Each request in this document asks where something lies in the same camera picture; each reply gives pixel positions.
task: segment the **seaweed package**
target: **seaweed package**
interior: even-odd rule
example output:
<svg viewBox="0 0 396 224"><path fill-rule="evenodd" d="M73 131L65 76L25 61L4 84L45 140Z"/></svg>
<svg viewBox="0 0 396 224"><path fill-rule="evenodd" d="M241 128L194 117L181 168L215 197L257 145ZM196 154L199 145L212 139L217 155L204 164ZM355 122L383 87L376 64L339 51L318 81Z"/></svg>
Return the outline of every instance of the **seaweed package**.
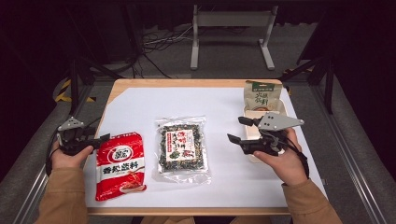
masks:
<svg viewBox="0 0 396 224"><path fill-rule="evenodd" d="M177 183L209 183L205 117L165 118L158 125L158 174Z"/></svg>

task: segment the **hand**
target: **hand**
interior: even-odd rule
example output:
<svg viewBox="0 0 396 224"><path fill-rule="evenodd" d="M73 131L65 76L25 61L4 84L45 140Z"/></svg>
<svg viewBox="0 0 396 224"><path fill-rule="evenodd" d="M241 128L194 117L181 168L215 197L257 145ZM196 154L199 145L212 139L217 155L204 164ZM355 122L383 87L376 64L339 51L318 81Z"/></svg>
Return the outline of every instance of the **hand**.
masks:
<svg viewBox="0 0 396 224"><path fill-rule="evenodd" d="M52 153L51 160L52 160L52 169L56 168L64 168L64 167L75 167L79 168L81 163L87 159L87 157L93 151L92 146L85 147L82 149L77 155L75 156L68 156L64 154L59 148L59 141L55 141L52 145L52 150L55 150Z"/></svg>
<svg viewBox="0 0 396 224"><path fill-rule="evenodd" d="M297 135L294 129L288 128L285 132L297 149L302 151L301 146L297 142ZM261 151L255 151L254 156L271 166L276 175L289 186L297 185L307 180L300 158L289 148L285 150L285 153L277 157Z"/></svg>

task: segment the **gray floor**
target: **gray floor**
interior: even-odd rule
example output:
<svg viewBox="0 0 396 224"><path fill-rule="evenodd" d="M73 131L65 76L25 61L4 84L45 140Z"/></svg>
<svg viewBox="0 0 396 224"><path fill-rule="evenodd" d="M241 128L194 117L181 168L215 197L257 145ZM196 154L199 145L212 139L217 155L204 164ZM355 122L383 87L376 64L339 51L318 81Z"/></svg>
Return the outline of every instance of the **gray floor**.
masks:
<svg viewBox="0 0 396 224"><path fill-rule="evenodd" d="M276 26L269 50L276 70L265 67L257 39L262 30L249 28L242 34L224 30L208 30L200 36L199 68L190 70L191 41L184 40L168 49L153 51L148 57L174 78L274 78L285 69L296 67L296 61L311 36L315 25ZM144 78L165 78L145 59L139 58L136 69ZM131 77L131 70L122 73ZM396 186L368 140L337 80L332 99L333 115L323 109L320 93L322 85L310 87L305 75L294 77L290 86L297 116L305 120L303 131L311 148L319 174L326 179L329 200L344 223L396 223ZM100 117L105 109L112 81L99 77L89 93L95 103L86 103L80 109L80 120ZM70 103L60 102L32 137L11 171L0 185L0 223L33 223L37 217L37 204L25 199L43 166L45 150L53 130L62 124L70 110ZM351 152L352 160L345 153ZM31 212L21 208L31 207ZM288 216L272 217L275 224L289 223ZM131 217L91 217L90 223L131 222Z"/></svg>

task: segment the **red package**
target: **red package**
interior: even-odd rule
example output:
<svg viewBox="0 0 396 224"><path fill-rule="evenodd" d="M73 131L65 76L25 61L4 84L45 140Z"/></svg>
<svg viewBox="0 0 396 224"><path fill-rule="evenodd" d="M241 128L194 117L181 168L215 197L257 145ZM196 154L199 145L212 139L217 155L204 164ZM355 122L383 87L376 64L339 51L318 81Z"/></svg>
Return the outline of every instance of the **red package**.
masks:
<svg viewBox="0 0 396 224"><path fill-rule="evenodd" d="M96 178L96 201L145 190L145 157L140 134L124 133L103 143L96 152Z"/></svg>

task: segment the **sleeve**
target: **sleeve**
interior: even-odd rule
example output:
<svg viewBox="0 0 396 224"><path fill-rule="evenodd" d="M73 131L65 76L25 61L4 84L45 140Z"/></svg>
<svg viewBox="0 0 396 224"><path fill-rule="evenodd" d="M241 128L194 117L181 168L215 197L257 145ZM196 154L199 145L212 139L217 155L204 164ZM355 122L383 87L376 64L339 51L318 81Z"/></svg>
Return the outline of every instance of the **sleeve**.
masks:
<svg viewBox="0 0 396 224"><path fill-rule="evenodd" d="M283 185L282 188L294 224L342 223L327 198L311 179L295 186Z"/></svg>
<svg viewBox="0 0 396 224"><path fill-rule="evenodd" d="M54 169L39 205L36 224L86 224L84 174L79 168Z"/></svg>

